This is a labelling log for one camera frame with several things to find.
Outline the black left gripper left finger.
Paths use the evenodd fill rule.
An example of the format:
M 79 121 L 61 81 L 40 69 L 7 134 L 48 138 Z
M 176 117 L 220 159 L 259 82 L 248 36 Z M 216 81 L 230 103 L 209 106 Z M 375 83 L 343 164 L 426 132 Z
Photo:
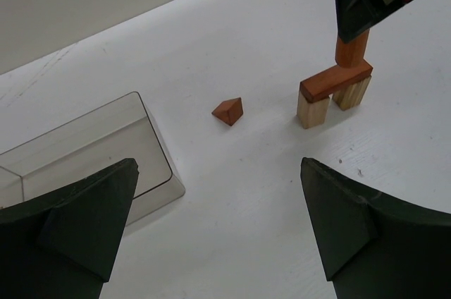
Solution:
M 1 210 L 2 298 L 98 298 L 111 277 L 138 182 L 123 159 Z

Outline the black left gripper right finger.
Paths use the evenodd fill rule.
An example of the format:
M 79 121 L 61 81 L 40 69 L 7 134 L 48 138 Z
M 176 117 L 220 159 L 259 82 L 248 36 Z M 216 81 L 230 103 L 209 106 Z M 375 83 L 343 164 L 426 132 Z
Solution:
M 449 298 L 450 215 L 303 158 L 300 178 L 337 298 Z

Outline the red-brown wooden cylinder block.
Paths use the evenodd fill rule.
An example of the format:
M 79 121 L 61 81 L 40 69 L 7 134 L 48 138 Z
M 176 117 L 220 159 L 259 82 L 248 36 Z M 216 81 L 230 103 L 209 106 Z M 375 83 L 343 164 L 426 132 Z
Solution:
M 366 30 L 348 43 L 343 42 L 340 37 L 337 37 L 335 62 L 340 67 L 354 68 L 364 60 L 369 32 L 370 30 Z

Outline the red-brown long rectangular block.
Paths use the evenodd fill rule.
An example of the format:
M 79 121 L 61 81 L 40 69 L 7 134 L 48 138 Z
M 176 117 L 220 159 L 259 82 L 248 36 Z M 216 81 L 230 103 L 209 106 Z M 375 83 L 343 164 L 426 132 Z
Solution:
M 332 66 L 303 80 L 299 90 L 309 103 L 315 103 L 371 75 L 373 66 L 363 60 L 358 66 Z

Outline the dark striped wood block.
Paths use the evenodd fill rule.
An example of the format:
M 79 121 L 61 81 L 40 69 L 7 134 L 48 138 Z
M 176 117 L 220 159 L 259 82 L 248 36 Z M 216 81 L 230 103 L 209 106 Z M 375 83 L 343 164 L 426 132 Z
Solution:
M 355 84 L 349 85 L 348 87 L 336 92 L 333 95 L 333 101 L 342 111 L 347 111 L 359 106 L 364 98 L 370 82 L 371 76 Z

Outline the light wood rectangular block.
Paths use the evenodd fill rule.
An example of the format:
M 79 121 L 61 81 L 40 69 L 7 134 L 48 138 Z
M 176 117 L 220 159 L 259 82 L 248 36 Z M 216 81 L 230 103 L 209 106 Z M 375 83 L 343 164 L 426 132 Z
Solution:
M 304 129 L 320 126 L 325 122 L 330 104 L 330 97 L 317 102 L 308 102 L 305 96 L 299 92 L 297 102 L 297 117 Z

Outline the red-brown wooden triangle block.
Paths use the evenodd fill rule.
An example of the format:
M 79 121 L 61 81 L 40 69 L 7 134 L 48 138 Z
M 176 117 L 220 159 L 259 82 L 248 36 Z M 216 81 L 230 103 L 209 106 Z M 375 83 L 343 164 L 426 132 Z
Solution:
M 212 115 L 228 126 L 233 126 L 243 115 L 242 98 L 228 99 L 221 102 Z

